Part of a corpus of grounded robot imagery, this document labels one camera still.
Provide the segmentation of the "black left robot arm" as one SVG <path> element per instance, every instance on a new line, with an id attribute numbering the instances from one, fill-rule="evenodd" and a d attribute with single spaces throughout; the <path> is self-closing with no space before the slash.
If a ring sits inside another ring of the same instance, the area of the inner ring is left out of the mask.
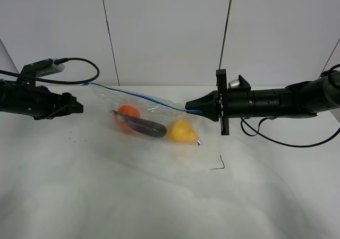
<path id="1" fill-rule="evenodd" d="M 57 94 L 45 86 L 1 79 L 1 112 L 51 120 L 83 111 L 83 105 L 68 92 Z"/>

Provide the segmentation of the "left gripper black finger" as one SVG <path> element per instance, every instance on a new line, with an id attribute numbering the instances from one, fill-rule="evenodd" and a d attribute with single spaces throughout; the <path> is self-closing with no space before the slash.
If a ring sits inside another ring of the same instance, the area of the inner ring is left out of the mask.
<path id="1" fill-rule="evenodd" d="M 83 105 L 70 93 L 62 93 L 62 114 L 81 114 Z"/>

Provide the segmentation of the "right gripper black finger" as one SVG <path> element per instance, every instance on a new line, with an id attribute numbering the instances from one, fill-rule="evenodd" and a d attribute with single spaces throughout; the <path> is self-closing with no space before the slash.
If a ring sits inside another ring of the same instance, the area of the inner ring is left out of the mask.
<path id="1" fill-rule="evenodd" d="M 219 121 L 219 96 L 218 91 L 212 91 L 209 94 L 187 101 L 185 104 L 187 113 L 205 117 L 213 122 Z"/>

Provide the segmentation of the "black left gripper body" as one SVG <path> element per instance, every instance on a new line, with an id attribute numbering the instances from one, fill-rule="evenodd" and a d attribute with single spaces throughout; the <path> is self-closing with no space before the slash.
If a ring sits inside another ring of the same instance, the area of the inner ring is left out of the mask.
<path id="1" fill-rule="evenodd" d="M 34 99 L 37 108 L 34 108 L 35 120 L 52 120 L 55 117 L 68 116 L 62 114 L 62 94 L 51 92 L 47 87 L 34 87 Z"/>

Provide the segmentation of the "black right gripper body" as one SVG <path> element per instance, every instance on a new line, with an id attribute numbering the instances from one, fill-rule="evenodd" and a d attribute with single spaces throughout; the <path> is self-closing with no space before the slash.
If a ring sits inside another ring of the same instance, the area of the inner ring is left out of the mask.
<path id="1" fill-rule="evenodd" d="M 241 118 L 249 111 L 251 86 L 244 77 L 239 75 L 240 86 L 229 88 L 225 69 L 217 70 L 216 78 L 221 135 L 229 135 L 229 118 Z"/>

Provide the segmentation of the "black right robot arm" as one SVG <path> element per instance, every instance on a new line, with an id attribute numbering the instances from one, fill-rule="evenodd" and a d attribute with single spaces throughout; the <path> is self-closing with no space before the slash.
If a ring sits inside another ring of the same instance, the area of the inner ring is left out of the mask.
<path id="1" fill-rule="evenodd" d="M 185 110 L 220 122 L 222 135 L 229 135 L 231 118 L 309 118 L 339 108 L 339 70 L 336 67 L 314 81 L 280 89 L 252 90 L 242 76 L 227 82 L 225 69 L 217 70 L 216 78 L 217 90 L 188 101 Z"/>

